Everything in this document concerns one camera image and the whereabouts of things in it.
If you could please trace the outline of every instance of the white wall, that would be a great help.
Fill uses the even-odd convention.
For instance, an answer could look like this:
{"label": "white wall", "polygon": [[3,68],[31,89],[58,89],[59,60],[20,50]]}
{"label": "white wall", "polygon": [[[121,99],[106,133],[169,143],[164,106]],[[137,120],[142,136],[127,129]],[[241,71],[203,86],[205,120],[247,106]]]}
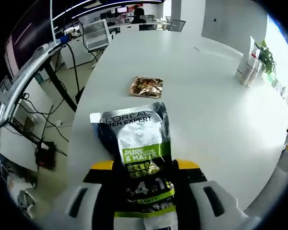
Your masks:
{"label": "white wall", "polygon": [[250,35],[261,42],[266,27],[267,13],[251,0],[206,0],[204,37],[245,53],[249,49]]}
{"label": "white wall", "polygon": [[103,9],[103,10],[100,10],[100,11],[96,11],[96,12],[93,12],[93,13],[90,13],[90,14],[87,14],[83,17],[80,17],[79,18],[79,21],[82,23],[82,24],[89,24],[89,23],[92,23],[95,21],[95,18],[97,17],[100,17],[100,14],[101,13],[105,13],[105,12],[108,12],[112,9],[116,9],[118,7],[112,7],[112,8],[107,8],[107,9]]}
{"label": "white wall", "polygon": [[145,15],[152,14],[156,18],[160,18],[163,16],[163,4],[144,3],[143,10]]}
{"label": "white wall", "polygon": [[206,0],[181,0],[180,19],[186,21],[182,33],[194,37],[201,36]]}
{"label": "white wall", "polygon": [[172,15],[172,0],[165,0],[163,3],[163,18]]}

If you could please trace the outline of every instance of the wire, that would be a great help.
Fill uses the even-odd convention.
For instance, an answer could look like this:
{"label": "wire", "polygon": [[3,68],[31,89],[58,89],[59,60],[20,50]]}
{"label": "wire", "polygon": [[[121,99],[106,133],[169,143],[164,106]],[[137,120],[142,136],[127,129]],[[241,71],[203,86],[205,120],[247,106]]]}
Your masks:
{"label": "wire", "polygon": [[60,57],[61,50],[62,50],[62,48],[58,52],[58,57],[57,57],[57,61],[56,61],[56,66],[54,68],[54,72],[57,72],[57,67],[58,67],[58,62],[59,62],[59,57]]}
{"label": "wire", "polygon": [[30,94],[28,94],[27,92],[23,93],[23,96],[22,96],[23,99],[29,99],[29,97],[30,97]]}
{"label": "wire", "polygon": [[63,82],[62,82],[60,79],[58,79],[58,80],[59,80],[59,82],[62,84],[62,86],[64,87],[65,91],[67,92],[66,86],[63,84]]}
{"label": "wire", "polygon": [[[42,139],[39,138],[39,137],[36,136],[34,133],[32,133],[30,130],[28,130],[26,127],[24,127],[24,126],[23,126],[19,121],[17,121],[14,117],[11,118],[11,121],[13,122],[14,125],[22,128],[24,133],[27,132],[28,134],[30,134],[30,136],[31,136],[31,137],[34,139],[34,141],[37,143],[37,144],[36,144],[36,143],[34,143],[34,142],[31,141],[32,147],[33,147],[33,144],[36,144],[36,145],[37,145],[37,148],[38,148],[39,143],[42,143],[42,142],[44,141],[44,138],[45,138],[45,137],[43,137]],[[19,135],[19,136],[25,137],[24,135],[21,135],[21,134],[19,134],[19,133],[14,133],[14,134],[17,134],[17,135]],[[56,148],[56,151],[57,151],[58,153],[64,155],[64,156],[67,156],[65,152],[63,152],[62,150],[60,150],[60,149],[58,149],[58,148]]]}
{"label": "wire", "polygon": [[[65,138],[65,136],[63,136],[63,134],[61,134],[61,132],[60,132],[60,130],[58,129],[58,127],[57,127],[54,123],[50,122],[50,121],[45,117],[45,115],[44,115],[43,113],[39,112],[39,111],[34,107],[33,103],[32,103],[30,100],[28,100],[28,99],[24,99],[24,100],[25,100],[25,101],[28,101],[28,102],[33,106],[33,108],[35,109],[36,113],[41,114],[41,115],[46,119],[47,122],[49,122],[50,124],[52,124],[52,125],[57,129],[57,131],[59,132],[59,134],[61,135],[61,137],[62,137],[63,139],[65,139],[67,142],[69,142],[69,140],[67,140],[67,139]],[[34,112],[29,112],[29,111],[28,111],[25,107],[23,107],[21,104],[20,104],[20,106],[21,106],[27,113],[30,113],[30,114],[34,113]]]}
{"label": "wire", "polygon": [[10,129],[8,129],[6,126],[5,126],[5,128],[6,128],[8,131],[10,131],[11,133],[16,134],[16,135],[19,135],[19,136],[22,137],[22,135],[21,135],[20,133],[15,133],[15,132],[11,131]]}
{"label": "wire", "polygon": [[93,53],[93,52],[90,52],[89,51],[89,53],[91,54],[91,55],[93,55],[94,56],[94,58],[95,58],[95,60],[96,60],[96,63],[98,62],[98,60],[97,60],[97,58],[96,58],[96,56],[95,56],[95,54]]}
{"label": "wire", "polygon": [[[28,100],[28,98],[29,97],[24,97],[23,98],[23,100],[24,101],[28,101],[28,102],[30,102],[31,103],[31,101],[29,101]],[[27,111],[26,110],[26,108],[22,105],[22,104],[20,104],[20,103],[18,103],[25,111],[27,111],[28,113],[30,113],[30,114],[45,114],[45,115],[50,115],[50,114],[53,114],[60,106],[61,106],[61,104],[63,103],[63,101],[64,101],[64,99],[62,99],[62,101],[59,103],[59,105],[52,111],[52,112],[50,112],[50,113],[42,113],[42,112],[29,112],[29,111]]]}
{"label": "wire", "polygon": [[63,152],[62,150],[60,150],[60,149],[56,149],[56,151],[57,151],[58,153],[64,155],[64,156],[67,156],[67,154],[66,154],[65,152]]}
{"label": "wire", "polygon": [[77,74],[77,67],[76,67],[76,61],[75,61],[75,56],[73,54],[72,48],[71,46],[66,43],[66,46],[69,48],[70,52],[72,53],[72,62],[73,62],[73,69],[75,71],[75,77],[76,77],[76,83],[77,83],[77,88],[78,88],[78,92],[80,91],[80,86],[79,86],[79,81],[78,81],[78,74]]}

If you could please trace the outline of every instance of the computer monitor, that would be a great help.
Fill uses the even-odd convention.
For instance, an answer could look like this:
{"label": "computer monitor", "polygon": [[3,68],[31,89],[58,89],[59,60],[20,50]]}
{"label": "computer monitor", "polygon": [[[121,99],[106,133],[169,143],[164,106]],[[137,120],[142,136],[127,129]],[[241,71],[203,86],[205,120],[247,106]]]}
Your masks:
{"label": "computer monitor", "polygon": [[128,7],[117,8],[117,13],[127,13],[127,12],[128,12]]}

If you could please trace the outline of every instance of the gold foil packet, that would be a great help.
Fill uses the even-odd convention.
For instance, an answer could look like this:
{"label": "gold foil packet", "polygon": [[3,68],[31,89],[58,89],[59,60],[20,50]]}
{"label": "gold foil packet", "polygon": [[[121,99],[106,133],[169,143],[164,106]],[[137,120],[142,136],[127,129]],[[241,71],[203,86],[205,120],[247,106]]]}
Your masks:
{"label": "gold foil packet", "polygon": [[135,77],[130,93],[138,97],[160,98],[163,80],[157,78]]}

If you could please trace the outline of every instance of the white cabinet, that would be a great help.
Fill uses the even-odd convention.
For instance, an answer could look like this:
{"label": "white cabinet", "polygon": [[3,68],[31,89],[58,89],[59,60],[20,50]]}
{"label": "white cabinet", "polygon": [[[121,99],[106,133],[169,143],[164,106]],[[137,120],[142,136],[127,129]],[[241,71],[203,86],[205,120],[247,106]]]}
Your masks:
{"label": "white cabinet", "polygon": [[[78,37],[68,43],[75,56],[76,66],[83,63],[92,61],[94,59],[93,55],[87,52],[87,49],[83,45],[82,36]],[[61,56],[65,62],[67,68],[73,68],[72,54],[67,46],[63,46],[61,50]]]}

